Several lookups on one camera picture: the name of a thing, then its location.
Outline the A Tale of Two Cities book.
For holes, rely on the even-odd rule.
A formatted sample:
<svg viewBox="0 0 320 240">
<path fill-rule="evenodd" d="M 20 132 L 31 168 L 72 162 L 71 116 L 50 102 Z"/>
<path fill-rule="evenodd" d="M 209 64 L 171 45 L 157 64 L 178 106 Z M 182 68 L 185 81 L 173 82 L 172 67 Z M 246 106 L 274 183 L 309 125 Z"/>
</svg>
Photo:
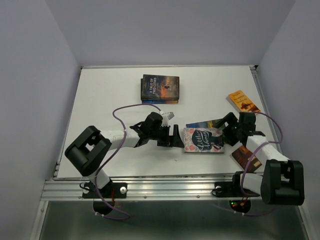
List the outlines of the A Tale of Two Cities book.
<svg viewBox="0 0 320 240">
<path fill-rule="evenodd" d="M 144 74 L 142 79 L 142 100 L 179 100 L 179 76 Z"/>
</svg>

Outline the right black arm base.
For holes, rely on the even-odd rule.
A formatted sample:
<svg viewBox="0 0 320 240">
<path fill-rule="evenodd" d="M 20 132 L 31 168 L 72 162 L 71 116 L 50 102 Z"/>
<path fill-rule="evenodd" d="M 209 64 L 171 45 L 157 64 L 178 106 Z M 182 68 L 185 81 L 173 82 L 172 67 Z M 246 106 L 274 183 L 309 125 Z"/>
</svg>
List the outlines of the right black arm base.
<svg viewBox="0 0 320 240">
<path fill-rule="evenodd" d="M 241 188 L 243 171 L 237 171 L 230 181 L 216 181 L 211 194 L 217 198 L 231 198 L 229 208 L 215 207 L 226 210 L 236 215 L 246 217 L 260 217 L 262 213 L 249 213 L 251 210 L 251 197 L 259 197 L 262 176 L 256 173 L 246 173 Z"/>
</svg>

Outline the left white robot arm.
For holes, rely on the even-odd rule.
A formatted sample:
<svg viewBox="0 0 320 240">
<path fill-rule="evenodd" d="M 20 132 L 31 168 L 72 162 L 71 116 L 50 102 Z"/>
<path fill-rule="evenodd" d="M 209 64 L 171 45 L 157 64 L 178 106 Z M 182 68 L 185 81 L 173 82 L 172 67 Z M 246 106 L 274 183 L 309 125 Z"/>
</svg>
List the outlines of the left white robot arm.
<svg viewBox="0 0 320 240">
<path fill-rule="evenodd" d="M 177 124 L 170 135 L 169 120 L 173 116 L 172 112 L 151 112 L 144 121 L 124 130 L 101 131 L 93 125 L 88 126 L 66 148 L 64 155 L 81 176 L 94 184 L 95 193 L 106 197 L 111 193 L 112 180 L 99 168 L 108 151 L 138 148 L 149 141 L 156 141 L 158 147 L 185 147 Z"/>
</svg>

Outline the Three Days to See book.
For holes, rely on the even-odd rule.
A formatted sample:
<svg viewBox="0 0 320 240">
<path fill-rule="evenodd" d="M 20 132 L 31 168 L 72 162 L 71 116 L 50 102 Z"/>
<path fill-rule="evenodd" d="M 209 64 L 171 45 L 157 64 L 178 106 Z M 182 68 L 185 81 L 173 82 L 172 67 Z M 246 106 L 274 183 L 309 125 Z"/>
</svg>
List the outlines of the Three Days to See book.
<svg viewBox="0 0 320 240">
<path fill-rule="evenodd" d="M 140 100 L 142 101 L 143 99 L 143 91 L 144 91 L 144 79 L 140 79 Z"/>
</svg>

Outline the Little Women floral book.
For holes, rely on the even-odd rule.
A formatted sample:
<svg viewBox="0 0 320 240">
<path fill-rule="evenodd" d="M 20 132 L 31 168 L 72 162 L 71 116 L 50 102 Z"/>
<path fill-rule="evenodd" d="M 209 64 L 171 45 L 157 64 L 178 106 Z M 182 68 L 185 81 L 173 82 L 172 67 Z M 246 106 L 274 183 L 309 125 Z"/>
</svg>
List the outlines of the Little Women floral book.
<svg viewBox="0 0 320 240">
<path fill-rule="evenodd" d="M 185 153 L 222 154 L 225 152 L 223 131 L 217 128 L 183 129 Z"/>
</svg>

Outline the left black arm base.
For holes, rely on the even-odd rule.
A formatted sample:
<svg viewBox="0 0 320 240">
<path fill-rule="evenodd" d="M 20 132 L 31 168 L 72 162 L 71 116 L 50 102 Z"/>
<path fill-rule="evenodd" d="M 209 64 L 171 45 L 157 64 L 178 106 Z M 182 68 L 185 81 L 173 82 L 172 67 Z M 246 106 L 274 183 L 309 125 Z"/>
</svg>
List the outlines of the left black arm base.
<svg viewBox="0 0 320 240">
<path fill-rule="evenodd" d="M 95 185 L 91 182 L 81 182 L 79 187 L 82 189 L 83 199 L 100 199 L 96 192 Z M 104 199 L 109 199 L 108 204 L 113 208 L 116 205 L 116 199 L 125 199 L 127 197 L 128 184 L 126 182 L 113 182 L 111 181 L 102 189 L 100 189 L 100 194 Z M 93 210 L 97 211 L 99 214 L 108 215 L 113 211 L 113 209 L 107 206 L 102 201 L 93 201 Z"/>
</svg>

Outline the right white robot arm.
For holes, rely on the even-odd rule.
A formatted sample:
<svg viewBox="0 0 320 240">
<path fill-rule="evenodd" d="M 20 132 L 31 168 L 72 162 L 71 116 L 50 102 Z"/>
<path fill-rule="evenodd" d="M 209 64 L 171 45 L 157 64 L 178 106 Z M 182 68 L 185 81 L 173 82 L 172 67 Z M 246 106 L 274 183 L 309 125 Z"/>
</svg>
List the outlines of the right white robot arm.
<svg viewBox="0 0 320 240">
<path fill-rule="evenodd" d="M 261 197 L 267 205 L 301 206 L 305 201 L 304 167 L 298 160 L 290 160 L 280 153 L 275 141 L 256 130 L 256 112 L 240 112 L 236 117 L 228 113 L 217 122 L 226 142 L 234 146 L 241 143 L 264 166 L 262 175 L 236 172 L 231 181 L 215 182 L 212 195 L 218 198 Z"/>
</svg>

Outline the Jane Eyre blue book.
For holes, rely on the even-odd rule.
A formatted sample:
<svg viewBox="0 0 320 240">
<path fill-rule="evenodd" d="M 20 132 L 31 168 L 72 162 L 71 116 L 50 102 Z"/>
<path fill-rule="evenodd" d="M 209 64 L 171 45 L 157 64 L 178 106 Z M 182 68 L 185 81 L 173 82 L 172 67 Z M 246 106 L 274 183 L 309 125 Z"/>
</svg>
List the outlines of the Jane Eyre blue book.
<svg viewBox="0 0 320 240">
<path fill-rule="evenodd" d="M 178 104 L 178 100 L 158 100 L 158 99 L 143 99 L 142 104 Z"/>
</svg>

